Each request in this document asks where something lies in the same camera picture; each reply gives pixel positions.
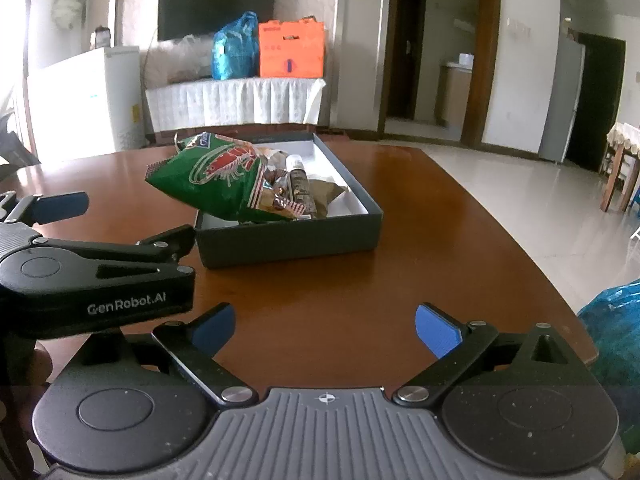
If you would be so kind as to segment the blue plastic bag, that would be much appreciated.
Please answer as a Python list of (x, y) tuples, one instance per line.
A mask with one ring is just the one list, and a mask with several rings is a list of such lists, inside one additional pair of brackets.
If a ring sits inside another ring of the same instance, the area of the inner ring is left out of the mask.
[(247, 11), (214, 35), (212, 77), (215, 80), (255, 77), (258, 62), (258, 16)]

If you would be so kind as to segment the orange cardboard box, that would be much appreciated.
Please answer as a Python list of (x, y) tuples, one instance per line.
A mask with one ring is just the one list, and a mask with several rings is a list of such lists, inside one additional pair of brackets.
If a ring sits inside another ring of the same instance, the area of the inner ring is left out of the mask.
[(258, 25), (259, 76), (322, 78), (324, 24), (315, 18)]

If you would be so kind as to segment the kettle on small refrigerator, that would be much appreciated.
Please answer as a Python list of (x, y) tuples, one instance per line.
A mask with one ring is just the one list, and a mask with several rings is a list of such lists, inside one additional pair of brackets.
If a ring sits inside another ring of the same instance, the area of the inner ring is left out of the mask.
[(90, 49), (109, 48), (112, 44), (111, 29), (106, 26), (98, 26), (90, 35)]

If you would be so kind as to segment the dark snack stick packet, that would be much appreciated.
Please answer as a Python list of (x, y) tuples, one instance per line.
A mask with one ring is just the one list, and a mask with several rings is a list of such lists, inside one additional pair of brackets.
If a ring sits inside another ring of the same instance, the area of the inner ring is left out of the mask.
[(310, 218), (317, 218), (317, 206), (311, 193), (303, 159), (299, 155), (288, 155), (285, 165), (290, 178), (292, 200), (304, 207), (304, 214)]

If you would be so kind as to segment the green shrimp chips bag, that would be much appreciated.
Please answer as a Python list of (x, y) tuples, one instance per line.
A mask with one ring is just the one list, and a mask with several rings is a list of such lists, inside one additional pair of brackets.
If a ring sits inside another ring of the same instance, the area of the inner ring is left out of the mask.
[(264, 161), (253, 144), (209, 132), (146, 170), (145, 181), (174, 200), (226, 221), (266, 222), (283, 217), (255, 207)]

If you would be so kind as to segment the blue bag at table edge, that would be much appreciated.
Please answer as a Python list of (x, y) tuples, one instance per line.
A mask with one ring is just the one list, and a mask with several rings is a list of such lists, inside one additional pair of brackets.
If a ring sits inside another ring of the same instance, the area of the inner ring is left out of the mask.
[(639, 452), (639, 281), (605, 289), (578, 312), (598, 350), (591, 371), (620, 415), (628, 453)]

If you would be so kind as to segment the white small refrigerator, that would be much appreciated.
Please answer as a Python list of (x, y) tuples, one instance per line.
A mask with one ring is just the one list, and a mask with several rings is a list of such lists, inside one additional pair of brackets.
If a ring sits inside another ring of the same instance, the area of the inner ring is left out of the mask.
[(40, 162), (143, 148), (140, 80), (137, 47), (91, 50), (29, 75), (29, 114)]

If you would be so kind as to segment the kitchen counter cabinet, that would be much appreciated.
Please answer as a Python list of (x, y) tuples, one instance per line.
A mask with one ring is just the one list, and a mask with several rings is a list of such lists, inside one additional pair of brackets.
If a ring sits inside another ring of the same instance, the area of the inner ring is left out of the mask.
[(448, 63), (440, 68), (435, 104), (436, 122), (461, 130), (471, 89), (472, 70)]

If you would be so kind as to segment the tan wafer snack packet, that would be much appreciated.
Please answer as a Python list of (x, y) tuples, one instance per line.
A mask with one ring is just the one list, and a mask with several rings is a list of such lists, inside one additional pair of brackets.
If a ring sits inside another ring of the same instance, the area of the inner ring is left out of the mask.
[(326, 218), (329, 204), (347, 191), (347, 188), (333, 181), (319, 179), (310, 179), (309, 188), (311, 197), (314, 200), (314, 206), (316, 206), (316, 217), (318, 219)]

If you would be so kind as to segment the black wall television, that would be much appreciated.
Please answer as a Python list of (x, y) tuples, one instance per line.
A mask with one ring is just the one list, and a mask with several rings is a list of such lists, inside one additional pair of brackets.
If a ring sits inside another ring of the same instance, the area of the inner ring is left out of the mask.
[(274, 0), (158, 0), (157, 40), (216, 32), (245, 12), (258, 21), (273, 19)]

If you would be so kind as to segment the grey open storage box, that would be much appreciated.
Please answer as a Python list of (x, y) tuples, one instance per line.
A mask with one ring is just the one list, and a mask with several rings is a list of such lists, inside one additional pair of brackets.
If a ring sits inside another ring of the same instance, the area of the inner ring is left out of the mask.
[(332, 180), (345, 191), (329, 204), (324, 219), (241, 224), (199, 212), (194, 228), (203, 266), (221, 269), (363, 252), (378, 246), (381, 207), (318, 136), (294, 131), (244, 139), (300, 156), (311, 177)]

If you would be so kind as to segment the tall grey refrigerator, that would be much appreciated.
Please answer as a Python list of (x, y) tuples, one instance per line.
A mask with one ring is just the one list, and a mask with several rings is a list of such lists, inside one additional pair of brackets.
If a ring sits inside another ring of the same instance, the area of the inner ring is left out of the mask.
[(564, 162), (582, 90), (585, 55), (583, 44), (560, 36), (548, 115), (538, 152), (539, 157), (548, 162)]

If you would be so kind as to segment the clear plastic bag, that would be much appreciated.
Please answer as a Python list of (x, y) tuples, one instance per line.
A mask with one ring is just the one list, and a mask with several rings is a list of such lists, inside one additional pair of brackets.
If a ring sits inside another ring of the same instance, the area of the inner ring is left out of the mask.
[(149, 89), (212, 76), (213, 37), (188, 35), (150, 47), (144, 63)]

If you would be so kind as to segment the white lace cabinet cloth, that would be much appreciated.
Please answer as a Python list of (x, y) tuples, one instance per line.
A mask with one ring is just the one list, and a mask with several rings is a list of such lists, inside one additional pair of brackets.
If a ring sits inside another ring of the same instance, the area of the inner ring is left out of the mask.
[(319, 121), (322, 78), (201, 79), (145, 91), (155, 132)]

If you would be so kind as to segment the wooden dining table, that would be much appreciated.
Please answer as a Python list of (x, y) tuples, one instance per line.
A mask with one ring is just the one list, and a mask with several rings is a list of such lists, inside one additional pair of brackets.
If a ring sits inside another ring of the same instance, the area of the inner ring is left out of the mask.
[(634, 161), (625, 178), (622, 197), (618, 204), (618, 211), (625, 212), (634, 196), (634, 191), (639, 180), (639, 128), (628, 122), (616, 122), (606, 135), (605, 151), (613, 151), (611, 170), (606, 178), (604, 192), (601, 198), (600, 209), (608, 211), (612, 203), (615, 185), (622, 174), (623, 161), (630, 156)]

